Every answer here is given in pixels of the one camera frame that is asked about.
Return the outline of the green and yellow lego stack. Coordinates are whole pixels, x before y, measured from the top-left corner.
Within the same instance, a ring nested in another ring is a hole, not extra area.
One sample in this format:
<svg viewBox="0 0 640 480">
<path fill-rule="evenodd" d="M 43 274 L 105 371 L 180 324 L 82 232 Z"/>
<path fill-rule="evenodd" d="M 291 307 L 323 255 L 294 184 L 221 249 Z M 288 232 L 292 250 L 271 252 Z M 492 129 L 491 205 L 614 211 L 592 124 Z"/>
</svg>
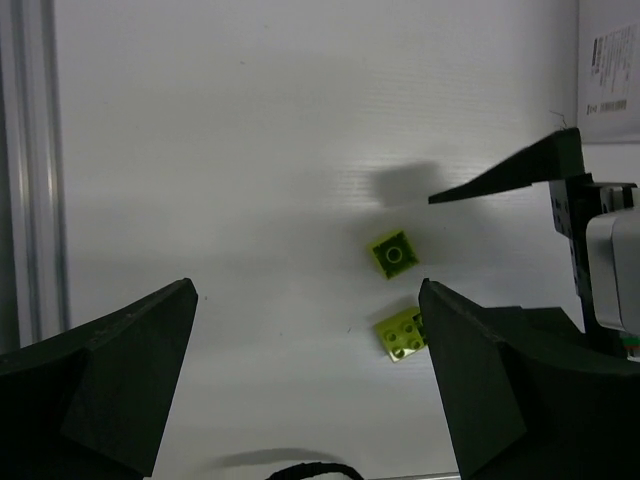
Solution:
<svg viewBox="0 0 640 480">
<path fill-rule="evenodd" d="M 427 346 L 422 314 L 417 306 L 379 321 L 373 329 L 393 363 L 406 359 Z"/>
</svg>

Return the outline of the yellow-green lego brick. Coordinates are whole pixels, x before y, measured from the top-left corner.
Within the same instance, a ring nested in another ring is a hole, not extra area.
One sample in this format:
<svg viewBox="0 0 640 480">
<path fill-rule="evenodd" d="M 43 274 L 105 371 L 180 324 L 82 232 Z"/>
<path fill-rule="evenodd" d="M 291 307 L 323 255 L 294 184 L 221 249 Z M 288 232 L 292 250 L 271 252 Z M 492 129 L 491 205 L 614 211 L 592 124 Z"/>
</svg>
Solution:
<svg viewBox="0 0 640 480">
<path fill-rule="evenodd" d="M 418 256 L 404 230 L 383 235 L 367 246 L 382 276 L 391 280 L 419 264 Z"/>
</svg>

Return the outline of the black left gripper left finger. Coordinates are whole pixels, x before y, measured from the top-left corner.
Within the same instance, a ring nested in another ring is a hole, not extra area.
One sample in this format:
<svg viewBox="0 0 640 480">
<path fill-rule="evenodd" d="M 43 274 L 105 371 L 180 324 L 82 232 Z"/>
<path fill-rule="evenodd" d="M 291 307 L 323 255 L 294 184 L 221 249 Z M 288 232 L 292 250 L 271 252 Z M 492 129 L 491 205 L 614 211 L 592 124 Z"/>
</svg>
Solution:
<svg viewBox="0 0 640 480">
<path fill-rule="evenodd" d="M 2 355 L 2 478 L 151 477 L 197 303 L 181 279 Z"/>
</svg>

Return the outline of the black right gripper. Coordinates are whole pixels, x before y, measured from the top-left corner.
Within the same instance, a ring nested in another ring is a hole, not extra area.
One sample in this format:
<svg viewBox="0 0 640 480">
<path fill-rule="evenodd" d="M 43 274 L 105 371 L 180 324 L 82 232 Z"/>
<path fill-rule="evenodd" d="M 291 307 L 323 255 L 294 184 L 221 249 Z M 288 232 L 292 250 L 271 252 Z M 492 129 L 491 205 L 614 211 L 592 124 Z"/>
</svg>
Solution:
<svg viewBox="0 0 640 480">
<path fill-rule="evenodd" d="M 580 130 L 572 127 L 547 135 L 463 185 L 431 195 L 428 201 L 430 204 L 455 202 L 552 181 L 549 188 L 554 227 L 569 240 L 576 293 L 585 305 L 585 316 L 601 326 L 595 316 L 591 290 L 587 224 L 602 213 L 600 201 L 607 189 L 638 186 L 598 183 L 584 173 Z"/>
</svg>

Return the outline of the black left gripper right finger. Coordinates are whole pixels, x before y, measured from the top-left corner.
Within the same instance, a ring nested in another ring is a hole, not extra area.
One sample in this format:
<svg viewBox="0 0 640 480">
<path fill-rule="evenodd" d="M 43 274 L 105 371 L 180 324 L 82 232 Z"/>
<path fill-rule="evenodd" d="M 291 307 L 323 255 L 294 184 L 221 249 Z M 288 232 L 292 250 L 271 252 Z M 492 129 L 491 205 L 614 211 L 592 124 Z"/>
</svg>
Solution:
<svg viewBox="0 0 640 480">
<path fill-rule="evenodd" d="M 464 479 L 635 479 L 639 366 L 559 308 L 480 306 L 425 280 L 419 306 Z"/>
</svg>

